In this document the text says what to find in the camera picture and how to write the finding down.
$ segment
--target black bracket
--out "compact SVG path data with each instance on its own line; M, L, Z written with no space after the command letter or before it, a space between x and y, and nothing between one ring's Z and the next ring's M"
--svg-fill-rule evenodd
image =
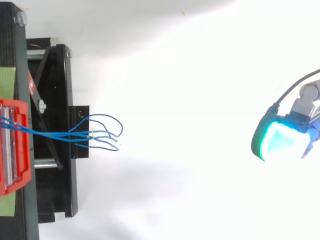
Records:
M73 106L71 63L66 45L48 45L48 39L29 39L29 45L39 45L45 49L41 59L29 59L28 68L36 86L31 99L32 125L36 131L68 132L89 115L89 106ZM44 113L39 111L39 101L46 104ZM76 131L88 131L89 121L81 124ZM88 148L80 148L73 143L34 135L34 157L38 159L56 158L61 168L35 169L37 207L39 223L55 221L55 213L64 212L73 217L78 212L76 159L87 158Z

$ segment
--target red plastic part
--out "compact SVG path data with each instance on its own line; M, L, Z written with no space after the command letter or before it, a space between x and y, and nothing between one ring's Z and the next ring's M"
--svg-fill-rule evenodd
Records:
M0 99L2 107L17 108L14 111L14 121L20 125L28 127L28 104L19 100ZM29 152L29 135L21 131L15 131L15 150L17 161L17 175L19 180L11 186L5 188L4 165L2 159L2 149L0 147L0 197L9 195L24 187L32 178Z

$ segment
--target red clamp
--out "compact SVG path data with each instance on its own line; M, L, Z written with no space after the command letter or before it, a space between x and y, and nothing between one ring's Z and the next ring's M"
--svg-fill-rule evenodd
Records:
M0 99L0 116L29 127L25 102ZM31 178L28 133L0 127L0 197L24 187Z

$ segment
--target blue wire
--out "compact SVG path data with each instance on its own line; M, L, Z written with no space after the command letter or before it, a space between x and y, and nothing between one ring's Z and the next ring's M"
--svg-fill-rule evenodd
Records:
M106 147L102 147L102 146L86 146L86 145L82 145L82 144L74 144L76 146L79 146L79 147L83 147L83 148L88 148L88 149L104 149L104 150L109 150L109 151L115 151L117 152L119 150L119 148L116 147L116 149L111 149L111 148L106 148Z
M123 126L122 123L121 123L118 119L116 119L115 117L110 116L110 115L107 115L107 114L91 114L91 115L89 115L89 116L86 116L84 119L82 119L82 121L79 122L74 128L70 129L69 132L72 132L72 131L75 130L77 127L79 127L79 125L81 125L85 120L87 120L87 119L89 119L90 117L93 117L93 116L109 117L109 118L112 118L112 119L116 120L116 121L120 124L120 126L121 126L121 132L119 133L119 135L114 135L116 138L120 137L121 134L122 134L122 132L124 131L124 126Z
M96 122L96 123L99 123L99 124L101 124L103 127L104 127L104 129L108 132L108 129L106 128L106 126L102 123L102 122L100 122L100 121L97 121L97 120L93 120L93 119L87 119L88 121L92 121L92 122Z
M108 129L106 128L106 126L102 122L90 119L90 117L92 117L92 116L104 116L104 117L109 117L109 118L112 118L112 119L116 120L121 125L120 133L118 135L115 135L114 133L108 131ZM107 139L113 140L115 142L118 142L118 140L116 140L113 137L111 137L111 135L116 137L116 138L118 138L123 133L123 129L124 129L122 123L119 120L117 120L113 116L106 115L106 114L92 114L92 115L89 115L89 116L85 117L80 123L78 123L75 127L73 127L68 132L39 132L39 131L35 131L33 129L30 129L30 128L27 128L27 127L25 127L25 126L23 126L23 125L21 125L19 123L16 123L16 122L14 122L14 121L6 118L6 117L0 116L0 119L6 121L8 123L11 123L11 124L8 124L6 122L0 121L0 127L3 128L3 129L17 130L17 131L20 131L20 132L23 132L23 133L27 133L27 134L39 135L39 136L43 136L43 137L46 137L46 138L51 138L51 139L54 139L54 140L59 140L59 141L64 141L64 142L69 142L69 143L75 143L75 145L79 146L79 147L105 149L105 150L109 150L109 151L118 151L119 148L116 147L115 145L111 144L108 141L100 140L100 139L107 138ZM72 132L78 126L80 126L85 120L101 124L104 127L105 131L104 130L95 130L95 131ZM93 137L93 136L89 135L91 133L92 134L94 134L94 133L107 133L108 136L96 136L96 137ZM67 137L70 137L70 136L80 137L80 138L76 138L76 139L67 138ZM90 140L95 140L95 141L100 142L100 143L108 144L108 145L112 146L115 149L106 148L106 147L100 147L100 146L86 146L86 145L78 144L78 142L86 142L86 141L90 141Z

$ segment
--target black cable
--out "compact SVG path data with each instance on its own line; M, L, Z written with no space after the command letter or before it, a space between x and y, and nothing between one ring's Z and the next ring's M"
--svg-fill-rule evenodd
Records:
M282 102L283 99L285 99L286 96L288 96L288 94L296 87L298 86L300 83L302 83L304 80L307 80L308 78L316 75L320 73L320 69L315 70L307 75L305 75L304 77L300 78L298 81L296 81L291 87L288 88L287 91L284 92L284 94L282 94L282 96L278 99L278 101L276 101L273 105L274 106L278 106L280 105L280 103Z

